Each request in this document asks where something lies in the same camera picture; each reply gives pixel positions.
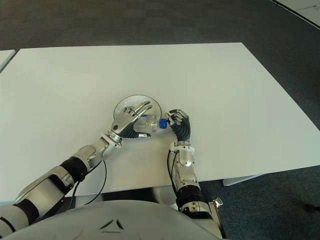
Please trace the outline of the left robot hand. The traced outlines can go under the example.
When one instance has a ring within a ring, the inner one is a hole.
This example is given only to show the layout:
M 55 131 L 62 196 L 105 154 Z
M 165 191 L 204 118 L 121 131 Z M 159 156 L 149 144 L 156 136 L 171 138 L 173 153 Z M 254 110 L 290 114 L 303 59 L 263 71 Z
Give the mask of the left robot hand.
M 113 120 L 112 132 L 123 139 L 150 137 L 149 133 L 134 130 L 134 125 L 138 119 L 153 107 L 150 103 L 150 101 L 145 101 L 137 106 L 124 107 Z

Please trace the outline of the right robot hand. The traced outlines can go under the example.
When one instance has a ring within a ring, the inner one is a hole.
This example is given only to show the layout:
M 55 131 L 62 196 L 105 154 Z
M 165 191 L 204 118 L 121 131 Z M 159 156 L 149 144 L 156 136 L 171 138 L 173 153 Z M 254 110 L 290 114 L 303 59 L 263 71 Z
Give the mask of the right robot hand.
M 191 137 L 191 125 L 189 116 L 182 109 L 172 109 L 165 113 L 168 125 L 174 132 L 177 141 L 189 142 Z

